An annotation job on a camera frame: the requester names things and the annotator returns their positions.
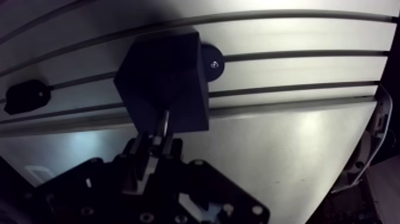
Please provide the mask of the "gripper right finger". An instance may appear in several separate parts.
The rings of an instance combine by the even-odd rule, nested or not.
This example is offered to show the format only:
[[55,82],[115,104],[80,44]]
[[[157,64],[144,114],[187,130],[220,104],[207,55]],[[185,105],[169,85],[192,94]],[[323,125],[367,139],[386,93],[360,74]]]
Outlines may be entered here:
[[154,138],[155,223],[268,223],[269,209],[205,160],[182,161],[183,141]]

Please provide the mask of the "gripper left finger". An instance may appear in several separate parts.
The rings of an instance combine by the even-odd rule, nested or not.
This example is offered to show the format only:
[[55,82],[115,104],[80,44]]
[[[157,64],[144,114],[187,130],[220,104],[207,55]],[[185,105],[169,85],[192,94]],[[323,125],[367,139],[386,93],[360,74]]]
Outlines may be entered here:
[[124,192],[138,191],[149,161],[148,133],[128,141],[111,162],[87,160],[26,193],[35,223],[102,223],[113,216]]

